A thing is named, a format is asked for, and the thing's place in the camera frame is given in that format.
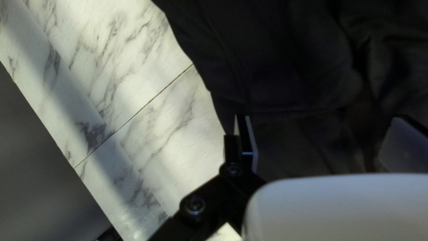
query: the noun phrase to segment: black metal bracket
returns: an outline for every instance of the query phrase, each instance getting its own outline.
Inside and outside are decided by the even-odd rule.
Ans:
[[[224,148],[219,174],[184,197],[149,241],[205,241],[226,222],[241,233],[247,202],[265,184],[254,173],[257,147],[248,116],[236,116],[235,133],[224,136]]]

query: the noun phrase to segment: white marble surface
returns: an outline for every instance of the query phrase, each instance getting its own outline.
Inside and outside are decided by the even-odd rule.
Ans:
[[[41,73],[45,68],[53,69],[40,76],[38,82],[43,81],[45,89],[50,89],[51,94],[57,96],[63,94],[53,85],[59,84],[65,89],[69,86],[62,83],[74,86],[79,89],[79,95],[86,96],[76,99],[85,99],[97,112],[90,112],[97,121],[80,120],[81,115],[72,115],[76,119],[74,128],[78,130],[73,135],[85,136],[86,143],[79,143],[87,145],[86,151],[75,147],[77,142],[69,139],[69,135],[53,135],[63,153],[70,157],[72,166],[86,158],[191,65],[178,46],[164,14],[149,0],[124,0],[120,3],[102,0],[4,2],[4,5],[11,4],[20,5],[21,10],[17,13],[25,21],[16,19],[15,23],[8,24],[7,29],[14,32],[18,41],[32,40],[23,50],[24,54],[31,53],[36,62],[29,69],[37,69]],[[3,56],[1,60],[5,63],[9,57],[13,61],[20,58],[14,57],[14,53],[4,53]],[[67,73],[67,77],[61,77],[62,73]],[[22,79],[25,85],[30,82],[27,78]],[[38,102],[41,96],[46,97],[46,94],[37,93],[25,95],[31,104]],[[64,109],[62,105],[81,107],[66,102],[59,104],[60,109]],[[37,111],[38,108],[41,107],[35,110],[39,116],[52,116]],[[48,128],[51,134],[57,129]]]
[[[149,0],[0,0],[0,61],[125,241],[217,174],[209,92]],[[239,240],[225,225],[211,240]]]
[[[20,0],[0,1],[0,61],[72,166],[113,133]]]
[[[185,195],[218,173],[223,135],[209,92],[192,66],[75,170],[97,200],[106,192],[120,193],[118,200],[100,205],[114,207],[107,208],[111,212],[120,207],[120,214],[107,215],[117,218],[110,219],[113,225],[129,230],[122,234],[128,240],[145,240]],[[126,223],[120,220],[124,216]],[[226,225],[212,240],[239,236]]]

